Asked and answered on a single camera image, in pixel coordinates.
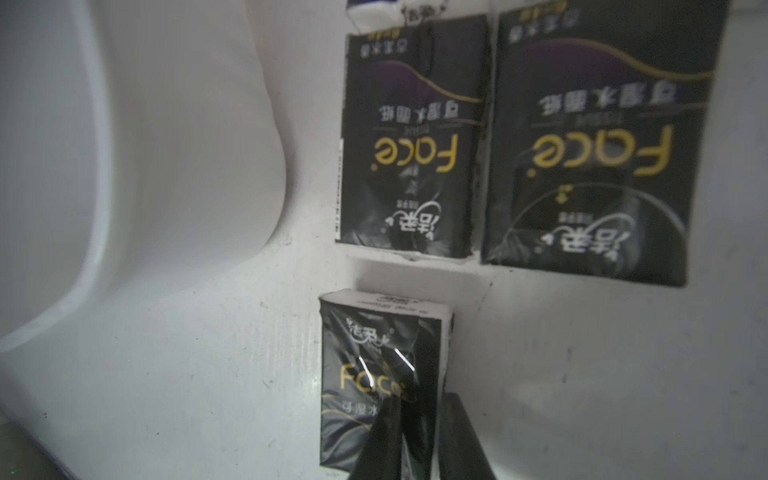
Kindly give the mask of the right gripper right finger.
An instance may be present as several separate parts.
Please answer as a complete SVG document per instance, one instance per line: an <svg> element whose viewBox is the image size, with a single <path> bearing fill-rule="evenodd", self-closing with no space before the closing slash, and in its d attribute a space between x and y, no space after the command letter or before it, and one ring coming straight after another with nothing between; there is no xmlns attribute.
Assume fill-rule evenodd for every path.
<svg viewBox="0 0 768 480"><path fill-rule="evenodd" d="M438 434L439 476L442 480L496 480L461 398L445 392Z"/></svg>

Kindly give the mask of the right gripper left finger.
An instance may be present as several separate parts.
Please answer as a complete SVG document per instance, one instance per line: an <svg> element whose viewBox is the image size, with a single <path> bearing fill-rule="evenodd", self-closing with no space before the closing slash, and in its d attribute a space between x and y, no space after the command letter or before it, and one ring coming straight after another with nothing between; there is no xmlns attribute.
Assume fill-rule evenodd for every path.
<svg viewBox="0 0 768 480"><path fill-rule="evenodd" d="M385 398L371 427L350 480L400 480L402 405L398 396Z"/></svg>

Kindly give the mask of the white plastic storage box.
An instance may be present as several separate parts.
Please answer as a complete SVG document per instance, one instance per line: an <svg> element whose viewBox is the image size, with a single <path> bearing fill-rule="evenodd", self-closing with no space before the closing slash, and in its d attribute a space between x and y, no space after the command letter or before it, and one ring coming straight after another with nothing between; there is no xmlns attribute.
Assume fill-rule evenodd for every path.
<svg viewBox="0 0 768 480"><path fill-rule="evenodd" d="M285 153L243 1L1 5L1 348L254 256Z"/></svg>

